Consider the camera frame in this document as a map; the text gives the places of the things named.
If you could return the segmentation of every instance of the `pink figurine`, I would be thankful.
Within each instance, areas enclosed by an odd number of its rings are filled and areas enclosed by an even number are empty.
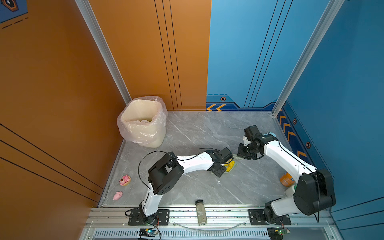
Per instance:
[[[121,196],[122,196],[122,192],[116,192],[115,196],[113,196],[113,200],[119,200]]]
[[[119,183],[120,183],[120,185],[122,185],[122,186],[126,186],[126,185],[128,185],[130,182],[131,182],[131,177],[128,176],[128,175],[125,175],[124,177],[122,177],[122,178],[119,180]]]

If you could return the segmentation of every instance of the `gray marble surface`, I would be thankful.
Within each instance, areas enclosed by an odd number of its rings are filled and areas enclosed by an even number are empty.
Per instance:
[[[103,205],[138,205],[144,199],[147,187],[139,180],[137,167],[147,153],[162,150],[188,156],[197,154],[198,147],[228,147],[235,156],[243,130],[251,125],[256,125],[263,134],[275,133],[281,143],[289,147],[270,112],[169,112],[167,134],[159,148],[142,147],[133,142],[125,144]],[[141,163],[140,176],[145,183],[148,183],[148,169],[162,156],[161,152],[153,153]],[[235,161],[237,166],[220,178],[205,170],[181,176],[173,189],[163,196],[160,206],[195,204],[197,199],[203,199],[205,204],[264,206],[267,201],[285,196],[286,188],[279,181],[285,171],[271,158],[235,158]],[[122,187],[118,181],[126,174],[131,176],[132,182]],[[114,201],[113,195],[118,191],[123,195]]]

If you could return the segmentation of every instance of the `orange can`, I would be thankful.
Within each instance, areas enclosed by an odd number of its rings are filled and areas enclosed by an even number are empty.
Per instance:
[[[280,182],[286,187],[290,187],[295,184],[293,177],[287,172],[280,178]]]

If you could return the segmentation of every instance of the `beige trash bin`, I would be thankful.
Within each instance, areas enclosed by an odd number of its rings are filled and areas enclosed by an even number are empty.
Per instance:
[[[159,147],[166,135],[167,109],[160,97],[135,98],[118,117],[122,137],[145,147]]]

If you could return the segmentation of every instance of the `yellow chevron arrow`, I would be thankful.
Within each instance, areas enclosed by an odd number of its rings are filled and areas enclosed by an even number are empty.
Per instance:
[[[303,155],[304,157],[307,157],[307,154],[305,154],[303,152],[300,152],[300,151],[297,151],[297,156],[300,157],[300,155]]]
[[[283,116],[283,115],[280,116],[280,125],[281,125],[281,119],[282,118],[286,118],[286,116]]]
[[[212,110],[211,110],[211,107],[213,107],[213,106],[215,106],[215,105],[216,105],[216,104],[212,104],[211,106],[209,106],[209,107],[207,108],[207,110],[208,110],[208,111],[212,111]]]
[[[290,132],[290,131],[288,131],[288,142],[289,142],[289,136],[290,135],[294,135],[294,136],[296,136],[296,134],[294,133],[294,132]]]
[[[283,126],[284,126],[283,132],[285,133],[285,127],[290,127],[291,125],[289,125],[288,123],[284,123]]]
[[[217,110],[217,111],[221,111],[220,108],[222,108],[222,107],[224,107],[224,106],[225,106],[225,104],[223,104],[223,105],[221,105],[220,107],[216,108],[216,110]]]

